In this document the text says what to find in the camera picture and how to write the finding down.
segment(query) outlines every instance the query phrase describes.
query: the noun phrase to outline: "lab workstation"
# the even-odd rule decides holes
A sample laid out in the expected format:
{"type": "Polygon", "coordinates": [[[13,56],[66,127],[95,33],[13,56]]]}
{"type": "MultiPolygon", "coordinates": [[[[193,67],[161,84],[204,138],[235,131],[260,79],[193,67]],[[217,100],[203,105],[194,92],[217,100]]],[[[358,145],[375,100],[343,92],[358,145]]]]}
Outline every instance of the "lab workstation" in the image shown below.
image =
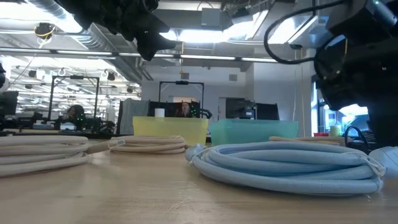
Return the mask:
{"type": "Polygon", "coordinates": [[[396,15],[0,0],[0,223],[396,223],[396,15]]]}

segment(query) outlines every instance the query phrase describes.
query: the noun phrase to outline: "wooden table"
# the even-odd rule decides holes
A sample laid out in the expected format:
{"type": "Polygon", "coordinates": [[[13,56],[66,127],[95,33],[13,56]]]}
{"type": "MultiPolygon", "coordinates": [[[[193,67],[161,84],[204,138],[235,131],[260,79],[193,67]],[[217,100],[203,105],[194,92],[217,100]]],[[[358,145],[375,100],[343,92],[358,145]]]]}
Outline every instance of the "wooden table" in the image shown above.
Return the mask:
{"type": "Polygon", "coordinates": [[[89,164],[0,179],[1,223],[397,223],[398,181],[327,198],[234,187],[178,155],[102,152],[89,164]]]}

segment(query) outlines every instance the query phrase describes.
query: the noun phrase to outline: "teal plastic bin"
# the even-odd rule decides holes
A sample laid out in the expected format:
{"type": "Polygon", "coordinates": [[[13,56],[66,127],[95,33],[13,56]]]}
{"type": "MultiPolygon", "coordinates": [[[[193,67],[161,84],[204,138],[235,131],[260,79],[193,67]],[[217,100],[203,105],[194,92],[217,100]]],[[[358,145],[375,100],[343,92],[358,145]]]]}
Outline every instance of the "teal plastic bin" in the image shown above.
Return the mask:
{"type": "Polygon", "coordinates": [[[265,142],[271,136],[296,138],[298,129],[296,121],[222,119],[210,125],[213,146],[265,142]]]}

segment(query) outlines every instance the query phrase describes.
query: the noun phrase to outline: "table surface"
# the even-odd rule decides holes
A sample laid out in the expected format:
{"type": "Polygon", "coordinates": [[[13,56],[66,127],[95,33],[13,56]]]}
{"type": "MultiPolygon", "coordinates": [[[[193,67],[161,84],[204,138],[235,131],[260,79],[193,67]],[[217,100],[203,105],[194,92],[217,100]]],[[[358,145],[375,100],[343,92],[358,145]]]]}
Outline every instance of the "table surface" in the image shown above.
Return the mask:
{"type": "Polygon", "coordinates": [[[207,179],[177,155],[102,152],[88,164],[0,179],[1,223],[397,223],[398,181],[314,197],[207,179]]]}

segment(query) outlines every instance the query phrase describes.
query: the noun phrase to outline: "red object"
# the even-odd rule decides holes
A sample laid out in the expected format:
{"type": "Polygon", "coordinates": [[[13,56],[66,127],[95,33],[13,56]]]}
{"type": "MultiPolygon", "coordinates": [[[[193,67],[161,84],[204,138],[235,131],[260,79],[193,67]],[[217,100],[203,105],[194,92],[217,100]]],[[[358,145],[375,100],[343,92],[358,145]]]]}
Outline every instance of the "red object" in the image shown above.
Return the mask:
{"type": "Polygon", "coordinates": [[[313,135],[315,137],[328,137],[329,133],[314,133],[313,135]]]}

